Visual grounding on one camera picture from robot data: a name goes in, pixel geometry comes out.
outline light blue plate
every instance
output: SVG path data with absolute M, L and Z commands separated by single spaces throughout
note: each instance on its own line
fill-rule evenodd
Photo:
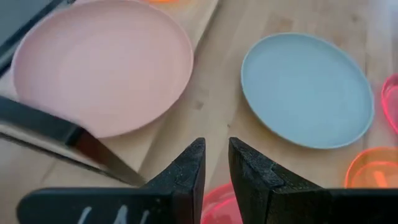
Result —
M 260 40 L 245 56 L 241 78 L 259 119 L 302 146 L 349 145 L 373 120 L 373 94 L 361 69 L 316 37 L 286 33 Z

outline pink translucent lid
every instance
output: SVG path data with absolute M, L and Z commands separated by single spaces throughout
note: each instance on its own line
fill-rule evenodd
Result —
M 222 185 L 203 199 L 201 224 L 242 224 L 231 183 Z
M 381 90 L 381 105 L 389 124 L 398 134 L 398 73 L 385 80 Z

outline red translucent object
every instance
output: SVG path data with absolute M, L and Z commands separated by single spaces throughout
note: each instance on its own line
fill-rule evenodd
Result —
M 242 224 L 232 183 L 222 185 L 203 199 L 201 224 Z
M 177 2 L 178 0 L 147 0 L 149 2 Z
M 354 159 L 348 168 L 347 188 L 397 188 L 398 148 L 367 149 Z
M 390 76 L 381 90 L 381 105 L 388 123 L 398 134 L 398 73 Z

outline wooden cutting board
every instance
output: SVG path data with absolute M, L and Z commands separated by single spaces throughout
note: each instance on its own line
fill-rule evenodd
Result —
M 95 0 L 79 0 L 75 4 L 88 1 Z M 202 37 L 205 35 L 213 14 L 216 12 L 218 2 L 219 0 L 171 0 L 170 2 L 151 2 L 151 4 L 169 13 L 182 25 L 196 51 Z M 9 71 L 0 79 L 0 95 L 17 101 L 16 91 L 12 83 L 12 74 Z M 133 169 L 139 170 L 167 117 L 168 113 L 140 130 L 121 136 L 101 139 L 101 141 Z M 0 125 L 0 131 L 13 133 L 13 135 L 17 135 L 19 138 L 40 144 L 42 147 L 46 147 L 64 156 L 96 166 L 89 159 L 79 155 L 79 153 L 56 146 L 51 142 L 43 142 L 43 139 L 37 139 L 37 136 L 30 136 L 29 133 L 10 129 L 5 125 Z

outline pink plate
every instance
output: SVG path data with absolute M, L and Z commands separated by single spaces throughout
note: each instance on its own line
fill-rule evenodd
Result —
M 178 100 L 192 68 L 183 29 L 135 1 L 95 1 L 52 14 L 24 37 L 11 67 L 22 103 L 97 138 L 155 120 Z

